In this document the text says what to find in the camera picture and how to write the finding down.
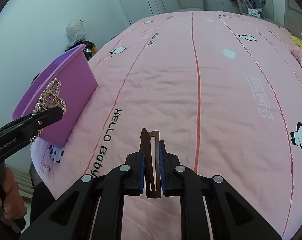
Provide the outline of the person's left hand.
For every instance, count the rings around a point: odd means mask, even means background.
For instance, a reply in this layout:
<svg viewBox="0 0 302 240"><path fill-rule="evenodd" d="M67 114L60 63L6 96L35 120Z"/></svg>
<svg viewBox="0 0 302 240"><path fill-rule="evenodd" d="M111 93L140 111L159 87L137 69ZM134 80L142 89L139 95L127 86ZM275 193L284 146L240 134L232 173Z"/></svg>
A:
<svg viewBox="0 0 302 240"><path fill-rule="evenodd" d="M6 168L6 173L2 185L6 197L4 203L0 199L0 220L8 225L8 221L24 218L27 214L27 207L19 192L19 186L14 179L14 174L10 168Z"/></svg>

